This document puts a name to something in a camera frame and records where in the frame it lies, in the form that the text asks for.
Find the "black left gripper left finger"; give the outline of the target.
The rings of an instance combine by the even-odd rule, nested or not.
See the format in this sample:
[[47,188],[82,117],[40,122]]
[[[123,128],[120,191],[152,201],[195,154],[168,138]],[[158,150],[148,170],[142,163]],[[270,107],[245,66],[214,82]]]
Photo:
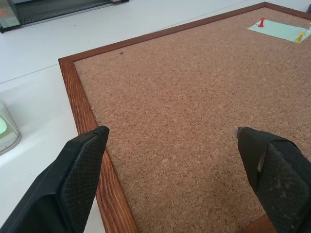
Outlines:
[[83,233],[96,195],[109,129],[68,141],[31,184],[0,233]]

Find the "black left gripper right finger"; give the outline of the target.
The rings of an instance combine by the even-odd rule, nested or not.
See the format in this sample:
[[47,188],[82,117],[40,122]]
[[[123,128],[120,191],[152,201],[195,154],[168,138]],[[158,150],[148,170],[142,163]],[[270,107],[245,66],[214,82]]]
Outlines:
[[239,127],[244,169],[277,233],[311,233],[311,162],[284,137]]

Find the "wood-framed cork board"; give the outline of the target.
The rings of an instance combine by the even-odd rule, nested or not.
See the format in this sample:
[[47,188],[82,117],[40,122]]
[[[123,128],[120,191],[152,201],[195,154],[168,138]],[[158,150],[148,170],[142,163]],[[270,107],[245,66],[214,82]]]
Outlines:
[[264,210],[239,126],[311,161],[311,36],[250,30],[311,15],[264,2],[59,59],[78,133],[110,129],[97,190],[106,233],[237,233]]

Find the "light green paper note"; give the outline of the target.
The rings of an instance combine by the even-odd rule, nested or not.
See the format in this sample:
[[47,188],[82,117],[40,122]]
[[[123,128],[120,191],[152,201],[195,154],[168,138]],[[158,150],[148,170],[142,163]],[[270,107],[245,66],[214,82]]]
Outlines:
[[295,42],[294,40],[299,36],[301,32],[305,32],[305,35],[302,38],[302,42],[311,36],[311,27],[309,29],[282,24],[270,20],[264,21],[264,27],[260,28],[258,25],[260,21],[249,27],[248,30],[258,32],[261,34],[269,35],[272,37],[288,40],[291,42]]

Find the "clear plastic container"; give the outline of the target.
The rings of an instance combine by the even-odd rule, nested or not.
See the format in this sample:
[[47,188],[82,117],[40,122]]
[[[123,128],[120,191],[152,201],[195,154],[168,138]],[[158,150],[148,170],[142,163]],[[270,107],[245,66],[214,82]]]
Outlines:
[[0,155],[14,148],[21,139],[21,134],[16,126],[6,105],[0,100]]

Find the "green box with red print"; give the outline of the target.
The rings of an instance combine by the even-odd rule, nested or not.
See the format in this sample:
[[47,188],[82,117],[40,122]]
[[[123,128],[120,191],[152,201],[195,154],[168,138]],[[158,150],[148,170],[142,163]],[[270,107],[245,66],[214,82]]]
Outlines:
[[0,0],[0,33],[18,26],[20,21],[13,0]]

